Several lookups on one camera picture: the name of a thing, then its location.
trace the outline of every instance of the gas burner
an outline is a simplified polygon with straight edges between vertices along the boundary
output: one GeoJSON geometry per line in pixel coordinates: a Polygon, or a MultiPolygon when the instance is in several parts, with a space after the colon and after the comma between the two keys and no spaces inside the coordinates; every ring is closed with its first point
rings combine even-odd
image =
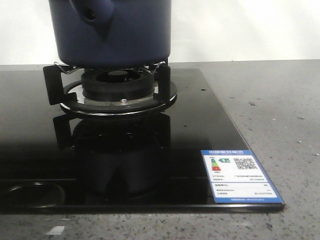
{"type": "Polygon", "coordinates": [[[159,63],[149,69],[87,69],[76,81],[63,87],[61,73],[75,68],[52,65],[43,68],[49,102],[78,118],[146,115],[162,112],[177,99],[170,80],[170,67],[159,63]]]}

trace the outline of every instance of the gas stove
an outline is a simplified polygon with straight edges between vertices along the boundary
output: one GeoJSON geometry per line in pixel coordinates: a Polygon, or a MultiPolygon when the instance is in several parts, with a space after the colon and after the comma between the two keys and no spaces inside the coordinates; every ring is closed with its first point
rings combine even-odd
{"type": "Polygon", "coordinates": [[[173,68],[168,78],[167,65],[155,68],[165,84],[152,81],[139,106],[131,93],[90,99],[92,85],[86,92],[79,81],[141,80],[152,69],[53,65],[45,80],[41,69],[0,71],[0,211],[281,210],[283,203],[215,202],[201,150],[249,146],[198,69],[173,68]]]}

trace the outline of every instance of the blue kettle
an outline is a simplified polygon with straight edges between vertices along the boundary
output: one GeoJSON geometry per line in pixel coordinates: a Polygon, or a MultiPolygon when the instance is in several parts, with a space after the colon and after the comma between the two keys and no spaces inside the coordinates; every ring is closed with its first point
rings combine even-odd
{"type": "Polygon", "coordinates": [[[133,68],[170,55],[171,0],[49,0],[49,5],[65,64],[133,68]]]}

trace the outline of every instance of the blue and white label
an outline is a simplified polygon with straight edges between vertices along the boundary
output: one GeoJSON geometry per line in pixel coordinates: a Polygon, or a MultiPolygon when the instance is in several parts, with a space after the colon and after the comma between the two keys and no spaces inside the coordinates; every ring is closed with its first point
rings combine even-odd
{"type": "Polygon", "coordinates": [[[202,150],[216,203],[283,203],[250,150],[202,150]]]}

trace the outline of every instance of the gray speckled countertop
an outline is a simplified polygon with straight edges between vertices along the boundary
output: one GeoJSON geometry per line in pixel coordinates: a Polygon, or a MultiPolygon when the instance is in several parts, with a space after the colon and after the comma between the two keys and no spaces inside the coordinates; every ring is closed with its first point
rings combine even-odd
{"type": "Polygon", "coordinates": [[[320,239],[320,60],[171,67],[202,71],[285,200],[284,211],[0,215],[1,240],[320,239]],[[46,235],[55,226],[64,226],[61,234],[46,235]]]}

